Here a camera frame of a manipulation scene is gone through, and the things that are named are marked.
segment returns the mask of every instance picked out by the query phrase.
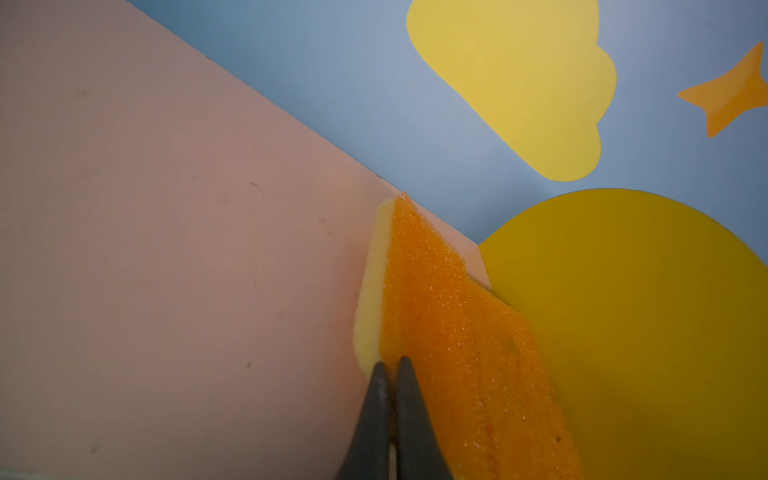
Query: yellow cloud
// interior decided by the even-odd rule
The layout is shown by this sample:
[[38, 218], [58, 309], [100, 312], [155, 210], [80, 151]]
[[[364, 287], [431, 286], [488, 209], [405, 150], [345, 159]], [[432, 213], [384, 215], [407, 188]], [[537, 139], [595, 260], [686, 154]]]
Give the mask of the yellow cloud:
[[416, 50], [538, 173], [577, 180], [600, 160], [616, 90], [597, 0], [414, 0]]

